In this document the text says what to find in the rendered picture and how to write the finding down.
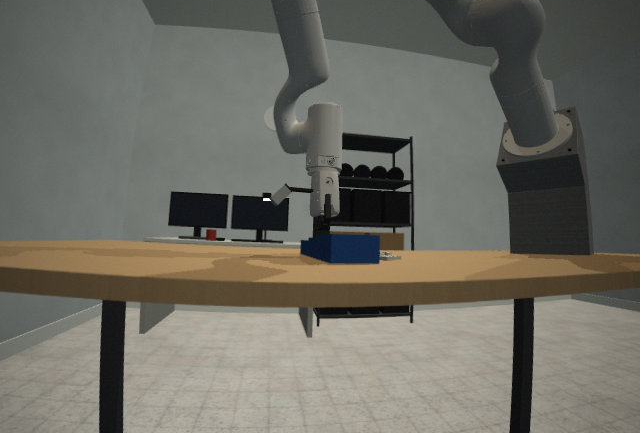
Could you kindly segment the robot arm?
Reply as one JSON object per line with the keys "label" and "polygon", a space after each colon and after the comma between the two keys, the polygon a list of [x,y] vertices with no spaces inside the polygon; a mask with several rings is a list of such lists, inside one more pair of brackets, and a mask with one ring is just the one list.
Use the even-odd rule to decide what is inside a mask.
{"label": "robot arm", "polygon": [[[506,152],[536,158],[561,148],[573,127],[552,108],[537,61],[546,22],[539,0],[426,1],[458,39],[497,51],[489,76],[510,127],[503,137]],[[271,2],[289,68],[273,110],[280,145],[288,154],[306,153],[307,171],[340,172],[342,108],[316,103],[309,107],[305,122],[298,123],[295,116],[299,96],[324,83],[330,74],[317,1]]]}

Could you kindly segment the blue rack of three bins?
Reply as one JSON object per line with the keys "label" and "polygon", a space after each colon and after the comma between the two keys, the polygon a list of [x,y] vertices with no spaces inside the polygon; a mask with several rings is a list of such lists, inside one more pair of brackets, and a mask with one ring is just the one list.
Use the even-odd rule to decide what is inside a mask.
{"label": "blue rack of three bins", "polygon": [[330,264],[380,264],[380,235],[319,234],[301,240],[300,254]]}

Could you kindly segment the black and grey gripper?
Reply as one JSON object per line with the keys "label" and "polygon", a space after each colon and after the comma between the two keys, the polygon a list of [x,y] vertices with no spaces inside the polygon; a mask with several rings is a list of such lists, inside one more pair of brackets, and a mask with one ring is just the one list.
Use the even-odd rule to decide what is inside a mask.
{"label": "black and grey gripper", "polygon": [[312,176],[311,189],[313,192],[310,193],[310,215],[314,217],[314,238],[318,238],[319,234],[330,234],[331,217],[336,217],[339,214],[338,176],[340,172],[337,172],[331,169],[313,169],[307,172],[309,176]]}

